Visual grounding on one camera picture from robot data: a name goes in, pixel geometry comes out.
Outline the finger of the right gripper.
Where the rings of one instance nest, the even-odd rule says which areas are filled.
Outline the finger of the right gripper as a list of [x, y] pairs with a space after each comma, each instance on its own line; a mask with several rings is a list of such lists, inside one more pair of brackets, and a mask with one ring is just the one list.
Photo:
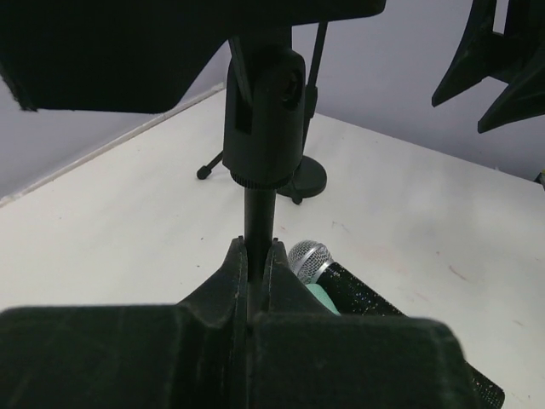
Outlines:
[[508, 40], [493, 30], [496, 1], [475, 0], [461, 42], [446, 74], [432, 96], [434, 107], [480, 83], [484, 78], [502, 80], [508, 67]]
[[544, 114], [544, 43], [478, 121], [478, 132]]

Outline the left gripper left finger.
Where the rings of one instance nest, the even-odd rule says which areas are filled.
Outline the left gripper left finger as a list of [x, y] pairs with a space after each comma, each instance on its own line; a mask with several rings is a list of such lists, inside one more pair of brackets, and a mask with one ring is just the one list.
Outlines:
[[4, 408], [245, 408], [244, 243], [176, 304], [11, 308]]

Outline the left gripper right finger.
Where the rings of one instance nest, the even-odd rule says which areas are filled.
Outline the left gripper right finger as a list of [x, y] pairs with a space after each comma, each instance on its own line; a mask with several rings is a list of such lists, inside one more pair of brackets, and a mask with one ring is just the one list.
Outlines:
[[332, 314], [267, 255], [252, 325], [251, 408], [476, 408], [462, 348], [442, 322]]

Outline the black round-base mic stand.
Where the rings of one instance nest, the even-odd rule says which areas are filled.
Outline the black round-base mic stand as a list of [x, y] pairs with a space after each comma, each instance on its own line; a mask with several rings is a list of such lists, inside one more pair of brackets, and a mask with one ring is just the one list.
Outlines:
[[223, 162], [244, 187], [248, 314], [273, 240], [277, 190], [302, 159], [306, 68], [294, 26], [380, 14], [382, 1], [4, 1], [1, 76], [25, 111], [162, 113], [223, 45]]

